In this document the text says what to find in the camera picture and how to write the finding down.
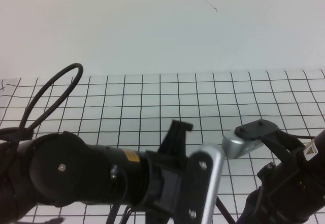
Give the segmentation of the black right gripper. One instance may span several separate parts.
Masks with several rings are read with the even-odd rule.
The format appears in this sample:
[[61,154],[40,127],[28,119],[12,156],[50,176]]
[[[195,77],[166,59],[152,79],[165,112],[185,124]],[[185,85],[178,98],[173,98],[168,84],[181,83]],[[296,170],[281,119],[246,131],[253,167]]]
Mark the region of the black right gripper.
[[324,132],[304,145],[281,130],[262,137],[281,161],[259,172],[261,186],[250,193],[238,223],[305,223],[324,207]]

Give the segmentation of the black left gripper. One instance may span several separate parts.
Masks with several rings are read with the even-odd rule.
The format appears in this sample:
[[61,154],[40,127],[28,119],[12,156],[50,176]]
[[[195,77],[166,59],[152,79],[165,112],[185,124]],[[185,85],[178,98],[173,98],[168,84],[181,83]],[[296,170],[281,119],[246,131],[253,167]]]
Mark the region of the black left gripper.
[[186,171],[186,133],[191,123],[173,120],[158,151],[132,151],[123,148],[91,145],[96,165],[93,180],[100,196],[88,204],[111,204],[106,220],[114,223],[121,205],[126,205],[121,223],[133,212],[144,212],[146,223],[186,223],[184,206]]

